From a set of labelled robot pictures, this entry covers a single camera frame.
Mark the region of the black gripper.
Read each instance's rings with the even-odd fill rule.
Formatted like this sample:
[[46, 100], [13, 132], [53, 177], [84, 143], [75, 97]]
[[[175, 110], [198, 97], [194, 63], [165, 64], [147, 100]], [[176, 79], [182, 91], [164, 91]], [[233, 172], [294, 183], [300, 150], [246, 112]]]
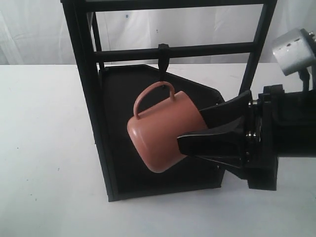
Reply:
[[248, 187], [277, 189], [278, 157], [273, 139], [273, 102], [283, 95], [281, 84], [265, 86], [257, 100], [247, 90], [239, 96], [200, 110], [209, 129], [177, 137], [179, 150], [241, 168]]

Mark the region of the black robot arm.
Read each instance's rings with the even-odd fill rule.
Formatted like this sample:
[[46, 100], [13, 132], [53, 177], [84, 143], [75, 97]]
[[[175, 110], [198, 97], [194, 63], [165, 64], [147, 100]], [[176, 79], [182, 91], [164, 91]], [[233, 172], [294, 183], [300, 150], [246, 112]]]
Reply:
[[246, 91], [201, 115], [208, 129], [180, 135], [180, 152], [222, 166], [250, 189], [276, 190], [280, 157], [316, 155], [315, 90], [266, 86], [256, 100]]

